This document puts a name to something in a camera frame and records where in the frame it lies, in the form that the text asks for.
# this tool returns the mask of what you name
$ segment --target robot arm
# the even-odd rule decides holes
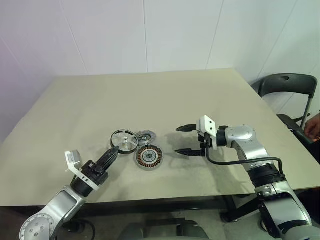
[[[274,238],[285,240],[306,240],[320,237],[320,230],[312,226],[311,218],[290,187],[282,171],[282,162],[270,157],[256,138],[250,126],[222,126],[216,131],[215,122],[203,116],[197,124],[182,126],[177,131],[196,130],[201,150],[189,148],[177,150],[187,156],[204,156],[218,165],[242,164],[248,173],[255,193],[260,199],[258,206],[268,233]],[[234,148],[239,161],[217,162],[210,158],[209,149],[217,147]],[[279,161],[279,170],[274,161]]]
[[[66,151],[68,168],[77,176],[71,185],[64,186],[38,213],[22,225],[20,240],[53,240],[60,227],[70,221],[86,202],[86,197],[98,190],[108,178],[107,169],[117,159],[119,147],[108,150],[96,163],[89,160],[79,171],[78,151]]]

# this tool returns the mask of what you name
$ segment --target metal disc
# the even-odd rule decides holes
[[[156,134],[153,131],[140,131],[137,133],[140,146],[145,146],[152,143],[156,139]]]
[[[138,166],[144,170],[153,170],[162,163],[163,153],[161,149],[154,145],[141,147],[135,154]]]
[[[138,138],[129,130],[118,130],[112,134],[110,143],[112,147],[119,147],[120,154],[131,154],[138,147]]]

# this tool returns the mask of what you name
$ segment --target mechanical part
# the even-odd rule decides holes
[[[79,172],[80,155],[78,151],[65,152],[69,169],[77,178],[71,186],[64,186],[57,195],[38,213],[29,217],[22,225],[20,240],[53,240],[59,228],[70,221],[85,204],[92,191],[92,184],[98,189],[108,178],[107,169],[117,159],[119,147],[108,150],[96,163],[89,160]]]
[[[119,154],[131,154],[133,153],[138,147],[138,138],[137,136],[129,130],[118,130],[115,131],[111,136],[111,146],[119,147]]]
[[[266,229],[274,238],[282,239],[320,239],[320,231],[312,227],[311,218],[290,187],[282,170],[282,161],[270,157],[266,149],[256,138],[256,132],[250,126],[222,126],[216,133],[214,121],[203,116],[196,124],[201,150],[189,148],[176,152],[187,156],[205,156],[213,164],[235,165],[242,164],[247,171],[257,194],[256,205],[261,213]],[[177,131],[190,132],[194,125],[177,128]],[[239,161],[219,162],[210,158],[210,148],[226,146],[234,148]],[[279,170],[273,161],[278,161]],[[254,211],[256,207],[245,204],[242,207],[225,213],[229,222],[235,221],[243,214]]]
[[[156,134],[153,131],[140,131],[137,133],[139,146],[151,144],[156,139]]]
[[[163,153],[154,145],[141,147],[135,154],[136,163],[144,170],[153,170],[162,163]]]

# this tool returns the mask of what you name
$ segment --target gray floor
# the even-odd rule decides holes
[[[235,223],[223,223],[219,217],[219,210],[192,210],[169,213],[152,214],[123,214],[113,216],[89,217],[96,228],[95,240],[116,240],[121,231],[130,223],[147,220],[185,218],[199,223],[212,240],[271,240],[266,232],[259,227],[259,215],[255,214]],[[0,209],[0,239],[19,239],[18,234],[25,217],[16,213]],[[175,236],[176,227],[156,226],[148,231],[149,237]],[[91,229],[87,227],[81,234],[60,231],[58,240],[90,240]]]

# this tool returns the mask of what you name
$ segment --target white wall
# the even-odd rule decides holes
[[[319,16],[319,0],[1,0],[0,144],[55,76],[234,67],[248,83],[320,80]],[[265,100],[303,112],[297,94]]]

